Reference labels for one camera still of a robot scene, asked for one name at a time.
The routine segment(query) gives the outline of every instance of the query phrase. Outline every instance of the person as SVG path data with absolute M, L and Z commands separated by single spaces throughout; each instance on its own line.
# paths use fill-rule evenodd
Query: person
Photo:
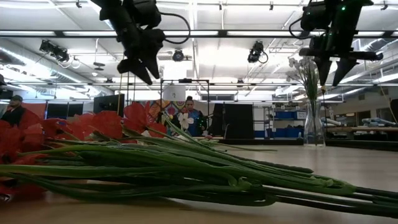
M 13 96 L 9 103 L 11 109 L 7 110 L 1 119 L 7 121 L 11 126 L 18 126 L 22 119 L 22 115 L 25 113 L 25 108 L 22 107 L 22 100 L 22 97 L 19 95 Z
M 188 113 L 189 118 L 193 118 L 193 123 L 189 124 L 188 132 L 193 137 L 199 137 L 203 134 L 204 130 L 206 130 L 207 123 L 203 118 L 203 113 L 200 110 L 196 110 L 193 107 L 195 103 L 193 102 L 192 96 L 188 96 L 185 101 L 185 112 Z

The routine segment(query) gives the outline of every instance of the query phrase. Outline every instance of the table surface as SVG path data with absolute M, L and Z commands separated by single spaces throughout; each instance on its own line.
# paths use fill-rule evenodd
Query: table surface
M 398 153 L 325 147 L 250 146 L 277 152 L 229 151 L 238 156 L 309 167 L 317 174 L 382 190 L 398 189 Z M 80 203 L 48 194 L 30 202 L 0 203 L 1 224 L 102 223 L 242 223 L 267 224 L 361 223 L 390 224 L 398 220 L 354 215 L 277 203 L 270 207 L 237 207 L 187 201 L 135 202 L 132 205 Z

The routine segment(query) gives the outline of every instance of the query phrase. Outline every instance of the cap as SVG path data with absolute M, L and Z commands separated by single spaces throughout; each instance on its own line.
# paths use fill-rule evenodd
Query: cap
M 15 95 L 11 98 L 11 100 L 17 100 L 17 101 L 21 101 L 24 100 L 20 95 Z

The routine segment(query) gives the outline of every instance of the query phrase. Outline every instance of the woman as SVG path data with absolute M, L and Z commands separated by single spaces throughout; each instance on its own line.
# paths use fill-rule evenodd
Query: woman
M 195 106 L 195 104 L 192 96 L 188 96 L 183 110 L 183 113 L 188 113 L 189 118 L 193 118 L 193 123 L 189 124 L 188 132 L 193 137 L 199 137 L 203 134 L 203 131 L 206 130 L 207 123 L 204 119 L 203 113 L 199 110 L 193 109 L 193 106 Z

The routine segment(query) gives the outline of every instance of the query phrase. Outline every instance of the glass vase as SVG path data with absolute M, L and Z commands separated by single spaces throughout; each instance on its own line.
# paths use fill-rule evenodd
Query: glass vase
M 321 122 L 321 103 L 317 100 L 307 102 L 307 117 L 304 125 L 304 146 L 325 147 L 325 136 Z

